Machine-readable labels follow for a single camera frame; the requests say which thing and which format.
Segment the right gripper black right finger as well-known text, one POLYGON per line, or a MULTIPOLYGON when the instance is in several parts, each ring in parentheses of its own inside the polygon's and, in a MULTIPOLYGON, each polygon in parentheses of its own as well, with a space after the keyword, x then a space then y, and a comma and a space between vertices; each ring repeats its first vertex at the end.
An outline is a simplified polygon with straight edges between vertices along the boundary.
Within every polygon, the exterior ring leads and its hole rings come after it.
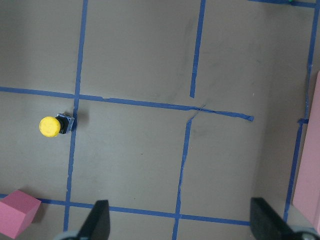
POLYGON ((308 231, 293 231, 262 197, 250 199, 250 230, 256 240, 318 240, 308 231))

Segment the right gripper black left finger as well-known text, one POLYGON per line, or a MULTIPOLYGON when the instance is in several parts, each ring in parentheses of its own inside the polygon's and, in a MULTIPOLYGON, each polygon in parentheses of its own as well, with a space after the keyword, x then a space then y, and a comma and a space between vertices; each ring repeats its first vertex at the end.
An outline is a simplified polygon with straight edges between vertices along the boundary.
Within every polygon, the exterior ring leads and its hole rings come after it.
POLYGON ((89 212, 79 231, 66 231, 54 240, 108 240, 111 232, 108 200, 98 200, 89 212))

